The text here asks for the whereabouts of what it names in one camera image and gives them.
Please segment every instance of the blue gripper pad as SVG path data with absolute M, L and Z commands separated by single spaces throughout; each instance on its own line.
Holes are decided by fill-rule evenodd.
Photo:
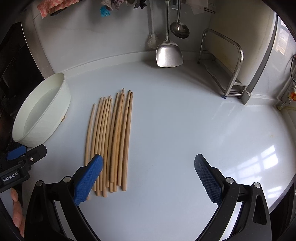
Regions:
M 20 146 L 7 154 L 6 160 L 10 161 L 20 157 L 21 155 L 27 152 L 27 148 L 25 146 Z
M 73 200 L 78 206 L 84 202 L 89 195 L 96 179 L 103 169 L 103 158 L 96 154 L 85 167 L 81 167 L 73 175 L 74 197 Z
M 211 202 L 216 203 L 219 207 L 222 203 L 222 181 L 202 154 L 198 154 L 195 157 L 194 168 L 207 191 Z

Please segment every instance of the white bowl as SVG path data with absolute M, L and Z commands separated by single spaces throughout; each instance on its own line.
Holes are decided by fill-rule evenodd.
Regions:
M 28 147 L 43 144 L 64 118 L 71 100 L 63 73 L 42 81 L 26 98 L 12 129 L 15 142 Z

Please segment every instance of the electrical cable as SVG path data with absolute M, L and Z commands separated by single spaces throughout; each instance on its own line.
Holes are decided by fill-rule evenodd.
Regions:
M 293 65 L 293 60 L 296 58 L 296 54 L 293 55 L 292 61 L 291 61 L 291 66 L 290 66 L 290 74 L 293 82 L 296 84 L 296 80 L 294 80 L 293 75 L 292 75 L 292 65 Z

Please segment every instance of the chopstick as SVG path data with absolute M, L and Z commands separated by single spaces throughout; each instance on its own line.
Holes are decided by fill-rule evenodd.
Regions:
M 92 123 L 93 123 L 95 107 L 96 107 L 96 104 L 93 104 L 93 108 L 91 110 L 91 116 L 89 119 L 89 127 L 87 129 L 87 134 L 86 134 L 85 156 L 84 156 L 84 165 L 85 166 L 89 163 L 89 145 L 90 145 L 91 127 L 92 127 Z
M 120 145 L 121 122 L 122 122 L 122 115 L 123 115 L 122 113 L 123 113 L 123 106 L 124 106 L 124 97 L 125 97 L 125 94 L 123 94 L 122 102 L 120 103 L 119 128 L 118 128 L 117 144 L 116 144 L 116 157 L 115 157 L 115 172 L 114 172 L 113 192 L 117 191 L 118 157 L 119 157 L 119 145 Z
M 117 104 L 118 104 L 118 98 L 119 98 L 119 92 L 117 92 L 115 104 L 113 108 L 113 114 L 112 114 L 112 121 L 111 121 L 111 127 L 110 127 L 110 135 L 109 135 L 109 144 L 108 144 L 108 162 L 107 162 L 107 175 L 106 175 L 106 186 L 109 187 L 110 183 L 110 171 L 111 171 L 111 152 L 112 152 L 112 141 L 113 141 L 113 133 L 114 133 L 114 123 L 116 118 L 116 110 L 117 110 Z
M 98 121 L 99 121 L 99 115 L 100 115 L 100 110 L 102 108 L 102 103 L 103 103 L 103 98 L 100 98 L 99 101 L 99 105 L 98 105 L 98 109 L 96 111 L 96 119 L 94 122 L 94 130 L 93 130 L 93 137 L 92 137 L 92 141 L 91 141 L 91 157 L 90 159 L 92 159 L 94 157 L 95 153 L 95 144 L 96 144 L 96 131 L 98 129 Z
M 110 171 L 110 182 L 113 183 L 115 178 L 115 164 L 116 164 L 116 148 L 117 148 L 117 138 L 118 138 L 118 130 L 119 130 L 119 115 L 121 111 L 121 105 L 123 101 L 123 93 L 124 89 L 122 89 L 120 101 L 117 107 L 117 114 L 116 114 L 116 123 L 114 128 L 114 135 L 113 135 L 113 144 L 112 144 L 112 162 L 111 162 L 111 171 Z
M 123 164 L 122 164 L 122 190 L 126 191 L 126 182 L 127 182 L 127 171 L 128 171 L 128 147 L 129 147 L 129 136 L 131 131 L 131 110 L 133 105 L 133 92 L 131 92 L 129 107 L 128 107 L 128 115 L 126 122 L 126 134 L 125 134 L 125 145 L 124 145 L 124 156 L 123 156 Z
M 120 149 L 119 149 L 119 158 L 118 158 L 118 175 L 117 175 L 117 185 L 121 186 L 122 181 L 122 161 L 123 161 L 123 150 L 124 150 L 124 141 L 126 135 L 126 122 L 128 118 L 128 106 L 130 102 L 131 91 L 128 92 L 128 96 L 126 98 L 126 107 L 123 115 L 123 124 L 122 124 L 122 132 L 120 138 Z
M 102 175 L 103 197 L 107 197 L 107 192 L 106 192 L 106 168 L 107 168 L 107 150 L 108 150 L 108 146 L 105 146 L 105 142 L 106 142 L 106 131 L 107 131 L 107 121 L 108 121 L 108 115 L 109 115 L 110 101 L 111 101 L 111 96 L 109 96 L 109 98 L 108 98 L 106 112 L 104 113 L 105 120 L 104 120 L 104 129 L 103 129 L 103 137 L 102 137 L 102 149 L 101 149 L 101 155 L 102 155 L 103 161 L 104 161 L 103 162 L 103 171 L 102 171 L 103 173 L 101 173 L 101 175 Z
M 104 98 L 103 103 L 101 105 L 100 108 L 100 115 L 99 115 L 99 122 L 98 122 L 98 126 L 97 126 L 97 130 L 96 130 L 96 140 L 95 140 L 95 149 L 94 149 L 94 153 L 95 154 L 99 154 L 98 150 L 99 150 L 99 139 L 100 139 L 100 132 L 101 132 L 101 125 L 102 125 L 102 117 L 103 117 L 103 112 L 104 112 L 104 106 L 105 106 L 105 102 L 106 102 L 106 98 Z M 97 183 L 99 183 L 99 177 L 97 178 L 94 186 L 93 186 L 93 190 L 96 191 L 96 195 L 99 196 L 100 195 L 100 190 L 97 190 Z
M 116 94 L 113 110 L 111 96 L 100 98 L 96 113 L 96 104 L 92 107 L 84 164 L 87 165 L 95 154 L 103 158 L 102 171 L 93 186 L 97 196 L 107 197 L 107 188 L 112 193 L 117 191 L 117 186 L 126 191 L 132 102 L 133 92 L 125 95 L 122 89 Z
M 96 154 L 101 153 L 101 146 L 99 146 L 99 144 L 100 144 L 101 132 L 103 132 L 102 120 L 103 120 L 103 113 L 104 113 L 105 104 L 106 104 L 106 98 L 104 97 L 102 107 L 100 109 L 98 128 L 96 131 L 96 142 L 95 142 L 95 153 Z M 100 194 L 101 194 L 100 193 L 100 177 L 97 178 L 95 185 L 96 185 L 96 188 L 95 188 L 96 194 L 97 194 L 97 196 L 100 196 Z
M 105 181 L 105 187 L 109 187 L 109 185 L 107 185 L 107 181 L 109 181 L 107 179 L 107 173 L 110 171 L 108 169 L 108 163 L 110 163 L 110 159 L 108 158 L 108 150 L 109 150 L 109 138 L 110 138 L 110 125 L 111 125 L 111 110 L 112 110 L 112 98 L 110 96 L 110 105 L 109 105 L 109 109 L 107 110 L 108 112 L 108 117 L 107 117 L 107 129 L 106 129 L 106 138 L 105 138 L 105 147 L 104 147 L 104 157 L 106 159 L 106 167 L 105 170 L 103 170 L 103 179 Z
M 99 154 L 101 156 L 104 155 L 104 145 L 103 143 L 105 143 L 105 141 L 103 141 L 103 135 L 104 132 L 106 132 L 106 129 L 104 130 L 105 127 L 105 117 L 106 117 L 106 111 L 107 111 L 107 105 L 108 105 L 108 100 L 105 97 L 105 105 L 104 105 L 104 112 L 103 112 L 103 118 L 102 118 L 102 124 L 101 124 L 101 130 L 100 130 L 100 137 L 99 137 Z M 103 171 L 101 171 L 100 175 L 99 175 L 99 186 L 97 184 L 96 188 L 100 191 L 103 191 Z

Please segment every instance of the metal dish rack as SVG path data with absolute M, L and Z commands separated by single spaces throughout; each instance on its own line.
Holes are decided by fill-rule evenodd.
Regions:
M 209 62 L 209 60 L 202 60 L 201 59 L 202 53 L 204 52 L 203 48 L 204 48 L 205 37 L 206 37 L 207 32 L 211 32 L 211 33 L 221 37 L 222 39 L 225 39 L 226 41 L 233 44 L 237 48 L 239 58 L 237 60 L 237 64 L 235 66 L 234 72 L 233 72 L 233 74 L 232 74 L 232 76 L 230 78 L 230 81 L 229 81 L 226 88 L 223 87 L 222 81 L 219 78 L 217 78 L 217 76 L 214 76 L 212 74 L 212 71 L 209 70 L 209 65 L 207 64 Z M 237 79 L 237 76 L 238 76 L 239 71 L 241 69 L 243 60 L 244 60 L 244 53 L 242 51 L 241 46 L 237 42 L 233 41 L 232 39 L 226 37 L 225 35 L 223 35 L 223 34 L 221 34 L 219 32 L 216 32 L 216 31 L 214 31 L 212 29 L 207 28 L 207 29 L 204 30 L 204 32 L 202 34 L 202 44 L 201 44 L 201 48 L 200 48 L 200 55 L 199 55 L 199 58 L 198 58 L 198 64 L 203 63 L 203 65 L 206 67 L 206 70 L 213 77 L 215 82 L 218 84 L 219 88 L 223 91 L 223 98 L 224 99 L 226 99 L 226 97 L 228 97 L 228 96 L 241 97 L 242 93 L 247 88 L 247 85 L 242 84 Z M 219 66 L 219 67 L 221 68 L 219 71 L 222 70 L 228 77 L 230 77 L 229 74 L 227 74 L 226 71 L 224 69 L 222 69 L 221 66 Z

